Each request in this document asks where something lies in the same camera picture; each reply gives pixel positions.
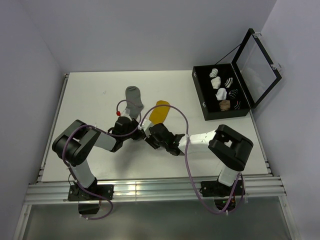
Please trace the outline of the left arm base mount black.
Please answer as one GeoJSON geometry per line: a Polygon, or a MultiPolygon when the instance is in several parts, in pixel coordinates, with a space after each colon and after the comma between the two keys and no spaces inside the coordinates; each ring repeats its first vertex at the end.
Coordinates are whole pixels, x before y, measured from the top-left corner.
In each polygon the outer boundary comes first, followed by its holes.
{"type": "MultiPolygon", "coordinates": [[[[114,185],[113,184],[98,184],[95,190],[91,190],[92,193],[102,196],[108,200],[113,199],[114,185]]],[[[77,201],[98,201],[102,200],[97,196],[93,196],[84,192],[77,184],[71,185],[69,188],[69,193],[67,200],[69,202],[77,201]]]]}

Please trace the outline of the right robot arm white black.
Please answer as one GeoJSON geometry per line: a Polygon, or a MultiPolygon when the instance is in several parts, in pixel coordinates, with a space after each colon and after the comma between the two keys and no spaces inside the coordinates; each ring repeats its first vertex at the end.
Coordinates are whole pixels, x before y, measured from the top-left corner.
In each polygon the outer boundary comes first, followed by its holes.
{"type": "Polygon", "coordinates": [[[247,164],[253,142],[225,124],[216,130],[201,134],[173,134],[162,123],[149,128],[144,139],[154,149],[164,148],[173,156],[191,153],[212,153],[222,163],[222,169],[216,183],[217,191],[229,194],[234,188],[234,181],[247,164]]]}

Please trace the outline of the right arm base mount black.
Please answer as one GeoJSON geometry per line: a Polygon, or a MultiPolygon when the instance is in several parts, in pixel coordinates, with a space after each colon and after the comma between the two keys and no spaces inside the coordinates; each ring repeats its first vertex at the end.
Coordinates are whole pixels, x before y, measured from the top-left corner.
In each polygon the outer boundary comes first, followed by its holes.
{"type": "MultiPolygon", "coordinates": [[[[238,180],[233,191],[234,196],[241,196],[242,193],[246,193],[242,185],[243,181],[238,180]]],[[[202,194],[202,197],[229,197],[232,191],[233,186],[226,186],[220,182],[216,181],[202,181],[201,188],[199,192],[202,194]]]]}

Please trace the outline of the yellow sock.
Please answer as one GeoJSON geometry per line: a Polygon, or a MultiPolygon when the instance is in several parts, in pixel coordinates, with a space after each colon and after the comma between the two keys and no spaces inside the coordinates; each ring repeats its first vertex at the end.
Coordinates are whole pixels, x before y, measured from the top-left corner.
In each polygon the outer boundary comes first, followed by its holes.
{"type": "Polygon", "coordinates": [[[162,124],[166,120],[170,110],[170,107],[167,105],[169,105],[169,103],[164,100],[159,100],[156,102],[156,106],[159,106],[159,107],[154,108],[149,116],[149,120],[154,125],[162,124]]]}

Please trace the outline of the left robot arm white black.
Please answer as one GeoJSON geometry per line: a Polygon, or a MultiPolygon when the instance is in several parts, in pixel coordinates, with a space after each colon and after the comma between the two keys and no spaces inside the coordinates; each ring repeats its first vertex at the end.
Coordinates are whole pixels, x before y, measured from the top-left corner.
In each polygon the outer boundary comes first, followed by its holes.
{"type": "Polygon", "coordinates": [[[118,117],[110,133],[77,119],[54,140],[52,150],[68,167],[80,187],[79,194],[91,200],[98,193],[97,178],[87,161],[93,147],[115,153],[137,133],[137,120],[126,116],[118,117]]]}

